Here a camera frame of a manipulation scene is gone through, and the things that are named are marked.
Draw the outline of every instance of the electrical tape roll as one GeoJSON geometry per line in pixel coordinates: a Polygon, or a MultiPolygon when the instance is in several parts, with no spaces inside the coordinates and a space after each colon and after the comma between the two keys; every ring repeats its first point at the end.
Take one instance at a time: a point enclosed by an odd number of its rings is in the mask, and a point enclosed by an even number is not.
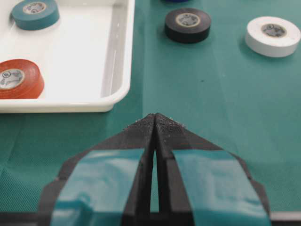
{"type": "Polygon", "coordinates": [[[16,25],[23,30],[40,30],[53,25],[60,18],[54,0],[24,0],[12,11],[16,25]]]}
{"type": "Polygon", "coordinates": [[[181,43],[203,41],[209,35],[210,16],[196,8],[180,8],[171,11],[165,19],[165,33],[170,39],[181,43]]]}
{"type": "Polygon", "coordinates": [[[247,26],[246,44],[255,52],[268,57],[285,57],[292,54],[301,39],[299,28],[279,17],[262,16],[247,26]]]}
{"type": "Polygon", "coordinates": [[[0,99],[35,99],[44,89],[38,66],[28,60],[0,64],[0,99]]]}
{"type": "Polygon", "coordinates": [[[171,1],[171,2],[184,2],[184,1],[189,1],[189,0],[165,0],[165,1],[171,1]]]}

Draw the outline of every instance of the white tape roll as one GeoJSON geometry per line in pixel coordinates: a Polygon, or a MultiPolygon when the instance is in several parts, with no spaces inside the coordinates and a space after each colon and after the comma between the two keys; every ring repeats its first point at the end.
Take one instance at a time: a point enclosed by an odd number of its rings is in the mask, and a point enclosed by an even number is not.
{"type": "Polygon", "coordinates": [[[299,28],[293,23],[271,16],[251,20],[247,26],[246,44],[255,52],[268,57],[285,57],[298,47],[299,28]]]}

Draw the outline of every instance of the tape roll center label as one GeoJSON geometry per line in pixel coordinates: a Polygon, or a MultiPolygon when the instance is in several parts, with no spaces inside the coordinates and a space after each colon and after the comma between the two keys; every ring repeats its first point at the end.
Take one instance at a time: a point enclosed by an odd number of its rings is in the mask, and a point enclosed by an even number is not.
{"type": "Polygon", "coordinates": [[[265,24],[261,30],[270,37],[281,38],[286,35],[286,29],[278,24],[265,24]]]}
{"type": "Polygon", "coordinates": [[[16,68],[0,72],[0,89],[13,89],[20,85],[25,78],[25,73],[16,68]]]}
{"type": "Polygon", "coordinates": [[[175,21],[183,27],[195,27],[199,25],[201,18],[193,13],[182,13],[175,18],[175,21]]]}
{"type": "Polygon", "coordinates": [[[32,2],[23,7],[23,12],[26,14],[37,14],[43,12],[47,8],[44,2],[32,2]]]}

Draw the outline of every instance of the white plastic tray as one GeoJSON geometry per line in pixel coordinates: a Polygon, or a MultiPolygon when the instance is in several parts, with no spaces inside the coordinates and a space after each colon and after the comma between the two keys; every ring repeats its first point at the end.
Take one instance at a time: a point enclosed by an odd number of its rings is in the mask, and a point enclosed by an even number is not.
{"type": "Polygon", "coordinates": [[[38,99],[0,100],[0,113],[106,112],[129,91],[135,0],[56,0],[61,18],[19,29],[1,1],[0,62],[35,62],[45,81],[38,99]]]}

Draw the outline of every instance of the red tape roll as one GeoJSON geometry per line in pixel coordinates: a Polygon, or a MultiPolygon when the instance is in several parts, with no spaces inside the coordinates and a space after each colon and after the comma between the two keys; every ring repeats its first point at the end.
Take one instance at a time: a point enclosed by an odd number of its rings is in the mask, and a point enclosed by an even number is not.
{"type": "Polygon", "coordinates": [[[0,64],[0,99],[35,99],[44,89],[38,66],[29,60],[0,64]]]}

